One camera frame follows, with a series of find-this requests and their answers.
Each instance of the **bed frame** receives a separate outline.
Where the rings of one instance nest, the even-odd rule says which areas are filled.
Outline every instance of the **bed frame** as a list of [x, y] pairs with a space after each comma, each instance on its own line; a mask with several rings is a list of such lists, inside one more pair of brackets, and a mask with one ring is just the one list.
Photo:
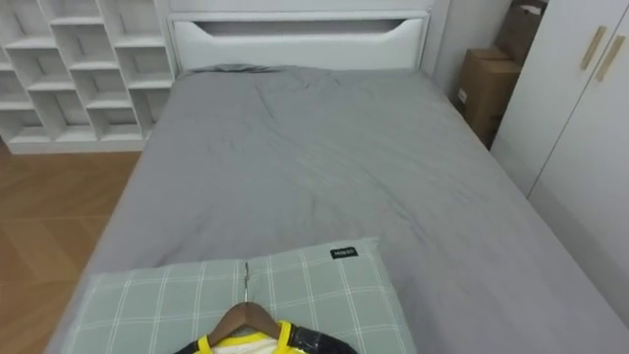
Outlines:
[[179, 72], [226, 63], [335, 70], [419, 68], [424, 11], [173, 14]]

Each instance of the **white wardrobe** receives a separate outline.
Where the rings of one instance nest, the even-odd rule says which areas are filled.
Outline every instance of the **white wardrobe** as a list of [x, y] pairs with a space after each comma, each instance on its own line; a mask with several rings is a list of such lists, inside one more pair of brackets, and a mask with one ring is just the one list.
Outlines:
[[629, 0], [550, 0], [491, 150], [629, 325]]

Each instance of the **pillow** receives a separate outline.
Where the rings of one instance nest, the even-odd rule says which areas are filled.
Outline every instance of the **pillow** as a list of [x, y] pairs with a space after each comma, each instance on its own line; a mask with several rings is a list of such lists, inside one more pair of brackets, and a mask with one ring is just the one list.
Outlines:
[[415, 353], [377, 241], [343, 241], [248, 261], [101, 274], [64, 343], [68, 354], [172, 354], [245, 300], [277, 320], [346, 341], [359, 353]]

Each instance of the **gold door handle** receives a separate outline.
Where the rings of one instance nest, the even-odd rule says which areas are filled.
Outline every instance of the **gold door handle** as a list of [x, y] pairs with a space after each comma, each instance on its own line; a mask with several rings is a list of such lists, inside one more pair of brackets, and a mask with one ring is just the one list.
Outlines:
[[600, 69], [597, 73], [597, 80], [599, 82], [602, 82], [605, 79], [605, 74], [609, 71], [609, 67], [611, 66], [611, 63], [613, 63], [613, 60], [616, 59], [616, 56], [620, 51], [620, 47], [622, 47], [622, 43], [625, 42], [625, 38], [626, 37], [624, 35], [617, 35], [613, 44], [611, 44], [611, 48], [609, 48], [607, 56], [602, 61], [602, 64], [600, 64]]
[[590, 42], [590, 46], [586, 51], [586, 55], [584, 55], [583, 60], [581, 60], [581, 70], [587, 70], [590, 66], [590, 62], [592, 62], [592, 58], [594, 58], [594, 54], [599, 48], [600, 40], [602, 39], [606, 31], [606, 26], [599, 26], [599, 29], [597, 29], [597, 32], [594, 34], [594, 38], [592, 38], [592, 42]]

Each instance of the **gray bedspread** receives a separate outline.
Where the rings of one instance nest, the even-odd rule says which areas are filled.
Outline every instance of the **gray bedspread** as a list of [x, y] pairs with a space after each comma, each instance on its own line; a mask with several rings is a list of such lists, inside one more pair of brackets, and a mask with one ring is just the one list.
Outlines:
[[176, 82], [48, 353], [90, 274], [372, 236], [420, 353], [629, 353], [429, 79], [299, 68]]

